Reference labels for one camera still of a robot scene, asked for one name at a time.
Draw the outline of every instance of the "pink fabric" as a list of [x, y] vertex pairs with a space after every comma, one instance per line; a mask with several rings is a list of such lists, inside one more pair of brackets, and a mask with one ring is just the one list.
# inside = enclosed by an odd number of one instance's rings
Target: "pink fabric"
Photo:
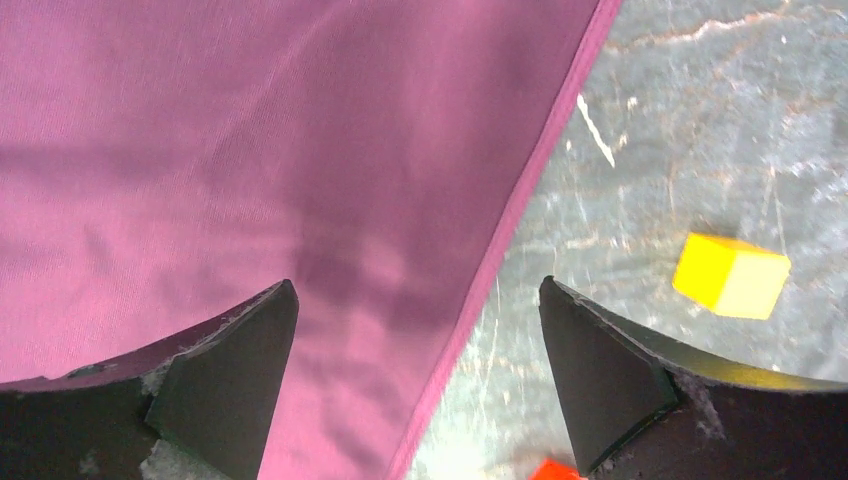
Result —
[[260, 477], [402, 477], [617, 4], [0, 2], [0, 381], [291, 278]]

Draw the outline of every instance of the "orange block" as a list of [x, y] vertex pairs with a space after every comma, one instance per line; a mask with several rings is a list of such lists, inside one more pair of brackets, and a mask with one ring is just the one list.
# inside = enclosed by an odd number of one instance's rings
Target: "orange block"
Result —
[[551, 459], [546, 459], [545, 463], [536, 470], [536, 473], [530, 477], [530, 480], [581, 480], [577, 470], [560, 465]]

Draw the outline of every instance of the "gray marble surface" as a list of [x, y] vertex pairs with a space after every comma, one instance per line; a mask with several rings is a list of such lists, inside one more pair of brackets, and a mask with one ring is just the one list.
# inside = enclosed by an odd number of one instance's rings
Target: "gray marble surface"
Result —
[[[537, 312], [551, 273], [699, 348], [848, 381], [846, 19], [848, 0], [624, 1], [409, 480], [570, 461]], [[692, 230], [789, 255], [770, 320], [674, 292]]]

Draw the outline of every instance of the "scratch mark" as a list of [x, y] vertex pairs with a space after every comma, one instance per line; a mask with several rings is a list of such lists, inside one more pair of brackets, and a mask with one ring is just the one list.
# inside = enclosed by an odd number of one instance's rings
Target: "scratch mark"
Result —
[[768, 211], [768, 205], [771, 202], [771, 191], [774, 188], [774, 167], [769, 169], [769, 178], [766, 183], [766, 190], [763, 193], [763, 206], [760, 208], [760, 216], [765, 217]]
[[524, 395], [524, 382], [518, 384], [518, 391], [521, 393], [521, 413], [523, 416], [527, 414], [527, 396]]
[[592, 283], [592, 275], [589, 275], [589, 269], [586, 268], [586, 280], [589, 282], [589, 293], [595, 293], [595, 284]]
[[501, 315], [501, 281], [500, 281], [500, 279], [498, 279], [498, 277], [495, 277], [495, 293], [497, 294], [497, 297], [498, 297], [498, 316], [500, 316]]
[[837, 177], [836, 180], [823, 185], [821, 188], [816, 188], [812, 200], [814, 204], [819, 204], [823, 201], [838, 202], [840, 195], [843, 197], [848, 196], [848, 177], [844, 175]]
[[677, 161], [669, 162], [668, 175], [666, 176], [666, 193], [668, 194], [668, 206], [671, 209], [671, 218], [677, 221], [677, 205], [674, 203], [674, 177], [677, 176]]
[[627, 145], [627, 133], [623, 133], [618, 137], [618, 143], [615, 144], [615, 151], [620, 151], [625, 145]]
[[580, 196], [580, 193], [575, 191], [574, 198], [577, 200], [577, 208], [580, 209], [580, 218], [583, 219], [583, 223], [588, 225], [589, 220], [586, 218], [586, 209], [583, 207], [583, 197]]
[[727, 202], [730, 196], [730, 187], [733, 186], [733, 177], [730, 175], [726, 175], [721, 179], [721, 208], [722, 210], [727, 209]]
[[845, 14], [842, 12], [842, 10], [839, 10], [838, 8], [827, 8], [824, 5], [816, 6], [824, 13], [827, 13], [829, 15], [836, 15], [837, 17], [841, 18], [842, 21], [848, 21], [848, 18], [845, 17]]
[[780, 211], [782, 205], [777, 196], [777, 188], [772, 189], [772, 194], [774, 195], [774, 210], [777, 212], [777, 234], [780, 236], [780, 251], [786, 255], [786, 235], [783, 230], [783, 213]]
[[492, 367], [495, 364], [495, 347], [497, 346], [498, 341], [498, 317], [495, 317], [495, 333], [492, 334], [492, 348], [489, 350], [489, 359], [486, 361], [486, 373], [483, 376], [483, 388], [480, 389], [480, 398], [477, 400], [477, 411], [474, 412], [474, 423], [477, 423], [477, 412], [483, 413], [483, 418], [486, 418], [486, 410], [483, 407], [484, 402], [486, 400], [486, 394], [489, 393], [489, 379], [492, 376]]
[[589, 247], [594, 247], [595, 245], [597, 245], [599, 240], [600, 238], [598, 237], [598, 232], [593, 232], [592, 236], [589, 238], [578, 238], [565, 242], [565, 248], [585, 250]]
[[554, 209], [554, 205], [560, 201], [559, 193], [551, 193], [549, 195], [545, 195], [545, 210], [551, 211]]
[[586, 121], [586, 126], [589, 127], [589, 133], [592, 134], [592, 138], [595, 140], [598, 148], [601, 149], [601, 153], [603, 153], [607, 161], [610, 162], [612, 168], [615, 168], [615, 158], [612, 155], [612, 149], [609, 145], [604, 143], [604, 140], [601, 138], [601, 132], [598, 131], [598, 127], [595, 126], [595, 122], [589, 118], [589, 106], [586, 105], [586, 100], [583, 99], [583, 94], [577, 95], [577, 109], [580, 110], [580, 114], [583, 115], [583, 120]]
[[711, 18], [699, 25], [697, 28], [691, 29], [686, 32], [676, 32], [674, 31], [674, 26], [671, 25], [672, 31], [666, 34], [646, 35], [643, 37], [636, 38], [626, 44], [616, 44], [613, 42], [607, 42], [607, 44], [604, 46], [604, 49], [610, 52], [622, 53], [643, 46], [691, 43], [697, 42], [701, 38], [711, 35], [713, 33], [721, 33], [730, 30], [736, 30], [739, 28], [753, 27], [763, 23], [779, 22], [781, 20], [806, 20], [807, 17], [809, 17], [810, 7], [805, 7], [804, 9], [802, 9], [800, 12], [800, 16], [785, 15], [786, 10], [789, 8], [791, 3], [792, 0], [784, 0], [783, 5], [777, 10], [770, 12], [754, 12], [745, 15], [740, 19], [728, 22], [722, 22], [720, 20], [715, 20]]
[[527, 330], [527, 346], [530, 348], [530, 351], [534, 354], [533, 358], [536, 358], [537, 356], [535, 355], [535, 353], [538, 351], [538, 350], [536, 350], [536, 340], [533, 339], [533, 333], [529, 329]]

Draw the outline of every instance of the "pink cloth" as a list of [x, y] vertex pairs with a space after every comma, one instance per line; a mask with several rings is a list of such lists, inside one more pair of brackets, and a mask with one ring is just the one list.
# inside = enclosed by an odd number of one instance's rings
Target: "pink cloth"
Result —
[[291, 278], [260, 478], [402, 477], [616, 8], [0, 2], [0, 381]]

